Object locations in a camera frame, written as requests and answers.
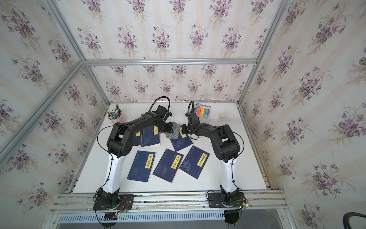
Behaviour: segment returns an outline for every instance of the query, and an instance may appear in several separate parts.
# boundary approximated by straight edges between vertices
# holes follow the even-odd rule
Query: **wallpaper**
[[[87,59],[250,58],[280,0],[56,1]]]
[[[298,228],[366,214],[365,15],[365,0],[292,1],[243,104]]]
[[[238,100],[252,65],[95,66],[110,101]]]
[[[0,149],[76,64],[41,0],[0,2]]]
[[[2,226],[43,227],[54,198],[72,188],[104,110],[80,73],[0,169]]]

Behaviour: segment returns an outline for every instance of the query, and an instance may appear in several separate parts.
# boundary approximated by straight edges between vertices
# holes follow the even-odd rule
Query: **black cable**
[[[170,108],[170,99],[166,96],[160,96],[159,98],[157,98],[153,104],[151,104],[151,107],[149,109],[149,111],[151,111],[151,109],[153,108],[154,104],[159,100],[159,99],[162,99],[162,98],[166,98],[168,100],[168,111],[167,111],[167,114],[165,115],[165,117],[163,118],[163,121],[167,120],[168,117],[169,117],[169,108]]]

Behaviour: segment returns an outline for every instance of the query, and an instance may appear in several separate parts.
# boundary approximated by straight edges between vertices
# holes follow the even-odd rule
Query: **purple flower pattern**
[[[339,8],[339,2],[330,10],[330,13],[324,17],[321,17],[321,22],[319,23],[319,30],[315,37],[312,37],[312,43],[308,48],[312,48],[313,50],[309,53],[316,54],[318,51],[321,51],[321,47],[325,46],[325,42],[335,35],[336,33],[342,33],[345,29],[346,25],[343,24],[346,22],[346,18],[349,15],[344,15],[344,11],[347,9],[345,5],[342,8]]]
[[[78,147],[78,151],[79,151],[81,157],[84,157],[84,155],[86,154],[86,151],[88,149],[88,146],[89,146],[89,142],[83,141],[83,140],[84,140],[84,138],[81,139],[80,146]]]
[[[52,130],[52,135],[57,138],[58,135],[64,136],[65,123],[61,123],[61,118],[58,117],[57,112],[49,111],[39,123],[40,127],[46,132],[48,129]]]
[[[47,156],[52,159],[52,165],[58,163],[67,165],[69,161],[72,163],[72,156],[67,153],[65,144],[58,143],[56,148],[50,149]]]
[[[57,185],[61,187],[61,191],[63,193],[67,193],[67,190],[70,187],[73,178],[74,178],[73,170],[71,170],[70,172],[66,172],[66,175],[60,178],[60,182],[58,182]]]
[[[269,156],[268,154],[268,151],[265,150],[265,151],[262,151],[261,153],[261,157],[262,157],[262,160],[263,160],[263,163],[266,167],[269,166],[269,163],[273,163],[272,161],[272,157]]]
[[[9,160],[6,162],[5,171],[13,171],[13,169],[19,170],[19,173],[26,172],[29,173],[30,166],[34,166],[35,169],[37,169],[37,160],[36,158],[32,156],[28,156],[27,152],[24,150],[27,146],[24,144],[21,144],[19,147],[19,150],[9,158]]]
[[[167,79],[161,79],[159,87],[161,88],[163,95],[168,96],[170,95],[170,90],[174,87],[174,84],[172,84],[172,81],[168,81]]]
[[[160,29],[159,27],[154,27],[154,32],[152,35],[152,43],[156,43],[155,53],[158,53],[160,58],[165,57],[168,52],[167,48],[169,48],[169,35],[167,34],[167,29],[169,26],[163,25]]]
[[[52,54],[55,55],[56,60],[62,61],[62,66],[65,70],[71,70],[74,66],[74,62],[70,60],[70,53],[68,48],[59,41],[59,34],[55,35],[53,40],[49,40],[48,44],[51,45]]]
[[[214,10],[213,15],[210,16],[210,24],[213,29],[220,28],[221,24],[224,23],[224,16],[227,17],[229,9],[231,7],[231,0],[211,0],[209,9]]]
[[[100,1],[104,0],[81,0],[85,5],[88,6],[89,13],[93,20],[98,19],[99,23],[102,24],[104,22],[105,16],[103,16],[103,12],[100,10]]]
[[[262,83],[266,82],[266,78],[268,75],[266,74],[266,68],[264,66],[257,73],[257,78],[255,79],[255,89],[258,90]]]
[[[94,119],[91,121],[91,123],[93,124],[94,129],[98,129],[99,123],[100,123],[101,118],[97,117],[97,114],[94,114]]]
[[[127,26],[125,29],[118,27],[118,43],[124,44],[123,51],[127,53],[129,58],[134,58],[136,56],[137,42],[136,36],[132,33],[131,29],[133,26]]]
[[[277,166],[277,170],[280,172],[277,175],[284,179],[286,176],[291,177],[292,179],[296,178],[297,171],[295,170],[296,162],[293,160],[293,157],[285,157],[282,156],[281,164]]]
[[[345,107],[348,111],[343,112],[342,118],[344,118],[344,121],[341,121],[338,124],[334,122],[334,129],[328,131],[337,134],[335,138],[330,140],[337,143],[337,145],[339,145],[339,143],[346,145],[344,143],[346,139],[352,143],[352,137],[366,135],[366,120],[361,114],[362,111],[360,111],[360,109],[363,110],[363,108],[366,108],[366,103],[362,103],[358,108]]]
[[[283,97],[284,91],[282,90],[282,87],[280,87],[277,91],[273,92],[272,100],[269,102],[268,107],[270,107],[269,112],[273,113],[276,111],[277,107],[283,107],[285,104],[286,98]]]
[[[325,229],[322,219],[324,215],[320,213],[319,205],[310,205],[308,201],[305,201],[303,209],[298,209],[296,213],[299,215],[301,220],[296,219],[302,226],[309,226],[311,228]]]
[[[231,77],[233,77],[233,79],[238,78],[241,75],[242,70],[246,67],[248,67],[247,64],[233,64],[231,66],[232,68]]]
[[[346,75],[352,74],[356,75],[356,77],[347,84],[356,84],[359,86],[362,81],[366,82],[366,56],[362,57],[358,63],[353,62],[352,67],[353,69],[349,70]]]
[[[137,90],[137,93],[140,96],[145,97],[146,88],[148,88],[149,86],[146,84],[146,82],[142,82],[141,80],[135,80],[135,84],[133,85],[133,87]]]
[[[174,71],[173,78],[177,81],[181,81],[185,77],[187,65],[173,65],[172,70]]]
[[[318,96],[323,78],[332,78],[329,73],[329,71],[320,73],[320,69],[318,67],[315,67],[311,72],[307,72],[305,77],[300,79],[301,87],[295,88],[291,93],[294,95],[291,102],[295,101],[295,104],[301,103],[304,105],[305,98],[309,101],[313,95]]]
[[[110,66],[111,69],[114,70],[114,73],[117,75],[117,77],[124,79],[125,75],[124,75],[124,68],[126,67],[126,65],[117,65],[117,66]]]
[[[348,186],[348,189],[353,189],[351,185],[352,181],[345,177],[337,176],[339,171],[335,164],[331,166],[324,165],[322,163],[319,166],[313,165],[315,174],[312,172],[305,173],[304,176],[307,177],[303,184],[308,186],[308,190],[315,192],[317,197],[319,197],[320,192],[322,196],[334,195],[337,197],[338,193],[341,193],[341,188],[344,184]]]
[[[36,52],[37,49],[41,49],[41,45],[38,40],[40,37],[36,37],[34,33],[36,29],[30,24],[30,18],[26,17],[23,11],[18,10],[14,5],[10,3],[0,3],[0,11],[4,23],[7,23],[9,32],[19,32],[20,41],[25,45],[27,49],[32,47]]]
[[[226,81],[223,81],[222,79],[217,79],[216,82],[212,85],[214,88],[214,93],[216,95],[220,95],[225,87],[228,86]]]
[[[83,104],[83,100],[81,99],[82,96],[80,96],[80,91],[78,90],[78,86],[75,84],[70,84],[68,87],[68,90],[64,92],[65,96],[67,97],[67,100],[73,100],[74,105],[80,106]]]
[[[287,70],[291,69],[291,65],[294,63],[295,55],[299,54],[299,48],[292,49],[292,46],[288,46],[287,50],[282,53],[278,58],[280,64],[274,69],[273,79],[282,79],[282,74],[286,74]]]
[[[299,15],[302,15],[305,11],[305,1],[306,0],[297,0],[290,3],[290,6],[287,9],[287,17],[286,20],[283,22],[282,29],[285,29],[285,31],[282,33],[282,35],[286,34],[288,31],[290,31],[290,28],[292,26],[292,23]]]
[[[297,120],[291,120],[287,124],[288,130],[284,130],[281,132],[283,135],[281,138],[281,141],[284,142],[285,145],[288,145],[290,147],[290,143],[293,145],[296,145],[296,143],[302,142],[302,140],[305,137],[306,131],[313,132],[311,130],[311,126],[303,124],[302,118],[298,118]]]
[[[134,97],[131,97],[129,95],[125,95],[123,97],[123,101],[124,102],[130,102],[130,103],[132,103],[132,102],[137,102],[137,99],[135,99]]]
[[[111,93],[111,96],[115,99],[115,100],[119,100],[120,99],[120,94],[121,94],[121,89],[119,89],[119,87],[116,85],[116,81],[112,81],[112,82],[106,82],[106,90],[107,92]]]
[[[13,132],[18,130],[20,122],[17,120],[20,115],[12,116],[13,109],[6,107],[7,100],[0,100],[0,135],[6,136],[7,132]]]
[[[187,1],[190,0],[169,0],[169,3],[173,5],[173,18],[177,19],[178,23],[183,21],[184,15],[184,7],[186,6]]]
[[[262,113],[262,101],[261,99],[258,99],[257,101],[254,102],[254,107],[252,110],[252,118],[256,117],[258,114]]]
[[[275,139],[275,135],[277,135],[275,131],[275,124],[273,124],[273,121],[270,123],[266,123],[266,126],[263,130],[263,141],[267,141],[268,139]]]
[[[273,0],[251,0],[253,8],[249,15],[253,25],[262,18],[263,10],[270,2],[273,2]]]
[[[258,127],[257,127],[256,123],[254,123],[254,125],[250,126],[250,131],[252,132],[252,134],[255,138],[258,138]]]
[[[263,33],[257,37],[257,40],[256,40],[255,44],[258,45],[258,47],[253,51],[253,55],[257,56],[258,53],[259,53],[259,50],[261,50],[261,47],[262,47],[264,38],[266,36],[267,30],[268,29],[264,29]]]
[[[24,209],[28,211],[34,207],[38,207],[38,209],[45,207],[47,205],[47,201],[53,198],[53,194],[50,193],[51,191],[46,192],[43,185],[43,182],[39,182],[38,184],[33,182],[30,191],[23,193],[23,197],[16,203],[18,205],[23,205]]]
[[[19,67],[17,59],[22,62],[19,65],[23,66]],[[11,61],[18,68],[18,76],[24,79],[30,79],[34,83],[34,86],[38,86],[41,90],[48,90],[48,79],[41,74],[39,70],[40,63],[30,58],[30,55],[25,59],[22,56],[17,56],[17,59],[11,59]]]
[[[205,71],[202,75],[202,78],[205,81],[210,81],[213,78],[214,74],[216,74],[217,64],[204,64],[202,67],[202,71]]]
[[[81,44],[87,45],[87,51],[90,55],[93,55],[96,59],[100,59],[102,54],[100,50],[102,47],[98,37],[93,34],[93,29],[93,26],[87,26],[85,30],[83,28],[78,28],[78,31],[80,32],[79,39]]]
[[[70,121],[73,123],[74,129],[79,129],[84,133],[88,131],[88,126],[84,121],[84,115],[82,113],[72,115],[71,117]]]
[[[197,94],[197,90],[199,87],[201,87],[201,82],[197,81],[196,79],[190,79],[189,83],[187,84],[188,88],[189,88],[189,93],[191,95],[196,95]]]
[[[92,105],[95,109],[99,109],[99,104],[96,98],[96,95],[94,92],[86,94],[86,98],[88,99],[88,104]]]
[[[127,0],[132,5],[132,13],[135,15],[135,19],[140,19],[141,24],[146,21],[145,3],[146,0]]]
[[[231,54],[234,53],[234,49],[238,48],[239,42],[241,42],[239,30],[242,30],[244,27],[238,26],[236,29],[233,29],[230,27],[228,29],[229,34],[226,33],[224,35],[224,39],[222,41],[223,44],[225,44],[225,47],[221,50],[221,54],[224,54],[224,57],[229,57]]]
[[[202,26],[197,23],[192,25],[192,31],[188,34],[189,38],[192,40],[192,51],[196,51],[196,54],[199,53],[203,47],[203,40],[205,37],[208,37],[208,33],[206,32],[206,27],[202,28]]]

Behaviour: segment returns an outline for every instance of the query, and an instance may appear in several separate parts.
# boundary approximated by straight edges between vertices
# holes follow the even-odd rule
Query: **pen holder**
[[[123,114],[122,113],[121,113],[121,116],[120,117],[109,121],[110,124],[115,124],[117,122],[120,122],[120,123],[125,123],[126,122],[124,120],[124,117],[123,117]]]

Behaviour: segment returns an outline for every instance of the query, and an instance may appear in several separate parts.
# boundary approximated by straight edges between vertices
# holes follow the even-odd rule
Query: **blue book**
[[[151,168],[155,159],[154,152],[146,152],[138,150],[132,163],[132,167],[127,176],[128,180],[143,181],[149,180]]]
[[[209,156],[209,153],[192,146],[179,168],[192,177],[198,179]]]
[[[170,141],[176,152],[193,144],[188,135],[182,134],[182,128],[179,130],[178,139],[171,139]]]
[[[148,126],[141,131],[141,146],[160,145],[160,134],[157,127]]]
[[[137,132],[134,136],[134,140],[132,142],[132,146],[141,145],[141,131]]]
[[[182,158],[183,154],[166,149],[157,167],[155,168],[153,175],[171,183],[180,163],[182,162]]]

